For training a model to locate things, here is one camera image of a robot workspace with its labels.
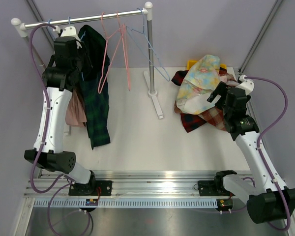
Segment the pastel tie-dye garment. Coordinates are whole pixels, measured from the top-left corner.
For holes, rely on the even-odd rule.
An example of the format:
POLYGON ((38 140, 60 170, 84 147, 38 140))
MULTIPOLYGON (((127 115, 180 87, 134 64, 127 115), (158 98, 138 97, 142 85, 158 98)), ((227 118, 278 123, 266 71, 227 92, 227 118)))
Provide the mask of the pastel tie-dye garment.
POLYGON ((176 98, 176 106, 182 113, 199 115, 214 107, 207 99, 221 81, 219 68, 218 56, 205 55, 189 69, 176 98))

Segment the red beige plaid skirt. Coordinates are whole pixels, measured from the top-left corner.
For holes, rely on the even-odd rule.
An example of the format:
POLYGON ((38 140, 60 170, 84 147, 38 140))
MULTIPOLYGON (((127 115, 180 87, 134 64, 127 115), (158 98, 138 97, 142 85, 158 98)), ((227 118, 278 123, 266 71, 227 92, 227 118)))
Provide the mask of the red beige plaid skirt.
MULTIPOLYGON (((227 70, 222 68, 219 69, 219 75, 230 76, 231 78, 228 80, 235 81, 233 75, 229 74, 227 70)), ((217 129, 226 131, 223 112, 216 107, 210 108, 198 116, 203 118, 208 124, 216 127, 217 129)))

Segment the dark green plaid skirt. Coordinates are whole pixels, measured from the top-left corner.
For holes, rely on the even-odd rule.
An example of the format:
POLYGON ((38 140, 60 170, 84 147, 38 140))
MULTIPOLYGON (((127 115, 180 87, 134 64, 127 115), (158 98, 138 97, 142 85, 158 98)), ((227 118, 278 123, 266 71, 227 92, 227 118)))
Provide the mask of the dark green plaid skirt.
POLYGON ((87 117, 86 127, 91 148, 107 145, 111 142, 107 121, 109 113, 109 87, 106 82, 101 93, 98 86, 105 78, 110 59, 105 55, 106 40, 89 25, 80 28, 79 38, 85 44, 92 63, 92 71, 86 79, 80 79, 80 88, 87 117))

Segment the red black plaid skirt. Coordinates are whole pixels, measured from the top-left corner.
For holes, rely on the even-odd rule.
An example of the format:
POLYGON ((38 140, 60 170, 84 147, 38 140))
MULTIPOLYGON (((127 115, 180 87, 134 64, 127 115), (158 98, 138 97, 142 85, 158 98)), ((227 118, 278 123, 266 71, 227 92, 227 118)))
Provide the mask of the red black plaid skirt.
MULTIPOLYGON (((188 70, 179 70, 175 73, 171 81, 176 86, 181 86, 184 77, 187 75, 188 70)), ((182 123, 182 126, 184 127, 185 131, 187 133, 201 127, 202 125, 206 124, 207 122, 199 117, 198 115, 192 115, 192 114, 185 114, 183 113, 178 107, 177 104, 174 104, 174 112, 176 114, 180 114, 180 120, 182 123)))

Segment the blue wire hanger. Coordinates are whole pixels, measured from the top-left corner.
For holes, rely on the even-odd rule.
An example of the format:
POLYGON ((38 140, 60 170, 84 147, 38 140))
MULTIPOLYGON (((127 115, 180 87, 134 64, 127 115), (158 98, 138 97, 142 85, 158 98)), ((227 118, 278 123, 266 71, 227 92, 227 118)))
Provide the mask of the blue wire hanger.
POLYGON ((126 32, 130 39, 135 43, 137 48, 140 50, 140 52, 145 56, 145 58, 149 61, 149 64, 156 69, 157 72, 166 80, 170 81, 170 75, 168 71, 163 66, 160 58, 158 57, 151 40, 148 39, 148 23, 147 23, 147 17, 144 14, 143 8, 137 8, 142 16, 142 30, 137 30, 131 27, 126 26, 126 32), (143 48, 138 44, 137 40, 133 36, 133 32, 138 33, 140 35, 143 35, 145 38, 145 41, 147 42, 147 53, 144 52, 143 48))

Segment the pink hanger with plaid skirt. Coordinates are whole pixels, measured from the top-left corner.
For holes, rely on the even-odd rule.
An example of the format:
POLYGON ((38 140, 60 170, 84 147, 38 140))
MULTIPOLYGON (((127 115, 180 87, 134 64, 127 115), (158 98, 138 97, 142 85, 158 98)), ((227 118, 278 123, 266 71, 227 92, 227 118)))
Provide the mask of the pink hanger with plaid skirt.
POLYGON ((131 81, 130 81, 129 64, 128 64, 126 25, 121 24, 119 16, 118 16, 118 12, 117 12, 117 20, 118 20, 119 32, 120 32, 121 41, 122 41, 122 49, 123 49, 126 78, 127 78, 127 87, 128 87, 128 90, 130 91, 131 90, 131 81))

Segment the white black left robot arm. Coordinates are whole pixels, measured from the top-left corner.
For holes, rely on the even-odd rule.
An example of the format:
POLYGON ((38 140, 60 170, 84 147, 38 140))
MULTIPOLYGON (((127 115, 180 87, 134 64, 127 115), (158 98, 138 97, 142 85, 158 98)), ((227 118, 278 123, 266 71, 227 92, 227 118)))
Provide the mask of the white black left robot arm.
POLYGON ((24 158, 40 169, 69 177, 74 181, 71 188, 79 194, 92 195, 97 189, 94 172, 80 165, 74 152, 63 149, 67 107, 83 70, 90 70, 91 64, 82 43, 73 36, 56 38, 54 49, 42 73, 40 128, 33 149, 26 150, 24 158))

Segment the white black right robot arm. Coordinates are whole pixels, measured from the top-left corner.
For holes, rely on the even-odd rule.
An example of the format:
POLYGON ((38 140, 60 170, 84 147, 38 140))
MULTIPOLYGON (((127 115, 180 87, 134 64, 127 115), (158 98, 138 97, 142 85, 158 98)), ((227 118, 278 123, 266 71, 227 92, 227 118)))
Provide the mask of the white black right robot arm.
POLYGON ((214 177, 214 191, 238 197, 256 224, 285 220, 289 226, 295 209, 295 188, 290 189, 282 180, 263 149, 257 123, 246 113, 251 96, 241 86, 231 87, 224 82, 219 83, 207 101, 212 102, 216 96, 220 98, 215 106, 222 110, 226 130, 243 153, 255 185, 245 182, 235 171, 221 171, 214 177))

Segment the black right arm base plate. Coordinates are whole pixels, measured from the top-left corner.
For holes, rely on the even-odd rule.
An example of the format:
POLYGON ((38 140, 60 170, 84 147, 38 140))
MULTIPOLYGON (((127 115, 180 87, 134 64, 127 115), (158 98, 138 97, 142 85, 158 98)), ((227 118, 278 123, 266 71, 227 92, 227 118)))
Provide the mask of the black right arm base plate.
POLYGON ((200 196, 228 196, 229 192, 218 187, 213 180, 199 180, 193 185, 193 189, 199 192, 200 196))

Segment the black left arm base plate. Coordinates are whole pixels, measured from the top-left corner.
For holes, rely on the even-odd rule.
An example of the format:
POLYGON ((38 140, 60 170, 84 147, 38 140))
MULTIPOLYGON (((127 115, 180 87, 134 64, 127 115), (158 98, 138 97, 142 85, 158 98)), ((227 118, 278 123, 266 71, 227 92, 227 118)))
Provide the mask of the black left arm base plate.
POLYGON ((94 183, 71 184, 69 196, 111 196, 113 182, 110 180, 96 180, 94 183))

